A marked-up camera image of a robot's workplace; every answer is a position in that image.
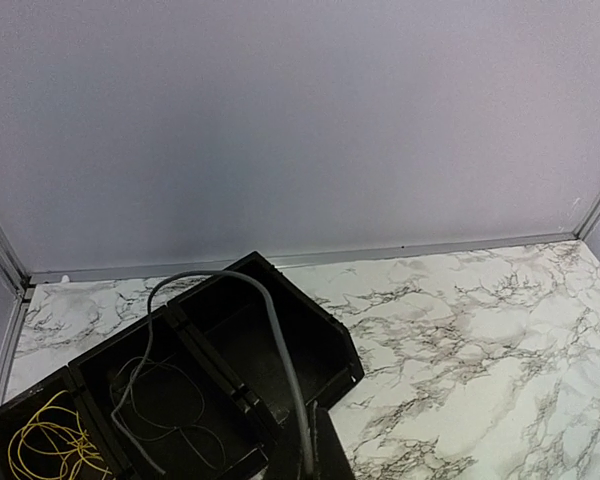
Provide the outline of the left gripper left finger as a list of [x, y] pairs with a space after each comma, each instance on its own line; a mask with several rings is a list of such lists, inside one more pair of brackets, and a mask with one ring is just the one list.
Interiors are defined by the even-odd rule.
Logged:
[[312, 479], [305, 469], [305, 455], [296, 414], [291, 413], [282, 424], [277, 445], [269, 459], [263, 479]]

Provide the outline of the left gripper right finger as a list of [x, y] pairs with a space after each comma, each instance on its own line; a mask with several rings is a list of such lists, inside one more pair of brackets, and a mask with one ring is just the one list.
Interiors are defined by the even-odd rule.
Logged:
[[312, 405], [309, 422], [313, 455], [311, 478], [354, 480], [355, 476], [328, 411], [318, 405]]

